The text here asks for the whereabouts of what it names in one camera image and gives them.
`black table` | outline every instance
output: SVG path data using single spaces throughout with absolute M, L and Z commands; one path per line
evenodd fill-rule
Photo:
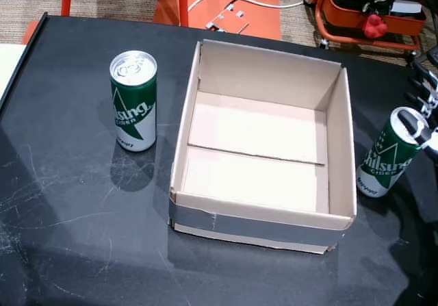
M 385 198 L 359 195 L 354 225 L 325 255 L 169 228 L 170 166 L 204 38 L 346 66 L 357 162 L 405 103 L 411 72 L 401 66 L 198 29 L 48 16 L 0 116 L 0 303 L 419 305 L 438 257 L 437 184 L 423 154 Z M 122 150 L 114 133 L 109 64 L 127 49 L 158 62 L 158 139 L 143 153 Z

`tape strip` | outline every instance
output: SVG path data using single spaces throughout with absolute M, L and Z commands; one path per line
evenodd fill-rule
M 344 231 L 332 229 L 317 229 L 205 212 L 177 205 L 172 199 L 169 202 L 169 218 L 177 224 L 206 231 L 315 246 L 335 246 L 344 234 Z

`gray carpet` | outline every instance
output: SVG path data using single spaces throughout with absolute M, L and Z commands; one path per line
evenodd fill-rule
M 280 0 L 281 4 L 300 0 Z M 157 0 L 72 0 L 71 15 L 116 18 L 132 21 L 152 21 Z M 61 0 L 0 0 L 0 42 L 19 43 L 30 21 L 36 21 L 41 14 L 59 14 Z M 422 50 L 435 45 L 433 26 L 428 22 L 423 28 L 420 40 Z M 313 10 L 305 6 L 281 10 L 281 36 L 284 41 L 316 46 L 321 35 L 315 26 Z M 402 51 L 379 49 L 351 44 L 331 44 L 331 48 L 354 53 L 367 58 L 405 65 Z

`open cardboard box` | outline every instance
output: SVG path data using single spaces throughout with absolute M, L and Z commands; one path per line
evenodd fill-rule
M 348 79 L 339 63 L 204 40 L 170 182 L 170 224 L 323 253 L 355 219 Z

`fallen can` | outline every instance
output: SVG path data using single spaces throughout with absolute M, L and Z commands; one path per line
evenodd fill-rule
M 156 136 L 157 62 L 143 51 L 126 51 L 109 66 L 117 141 L 143 151 Z
M 357 188 L 367 196 L 378 198 L 385 195 L 421 150 L 398 118 L 401 110 L 408 111 L 428 127 L 426 119 L 409 107 L 397 107 L 391 113 L 377 141 L 356 170 Z

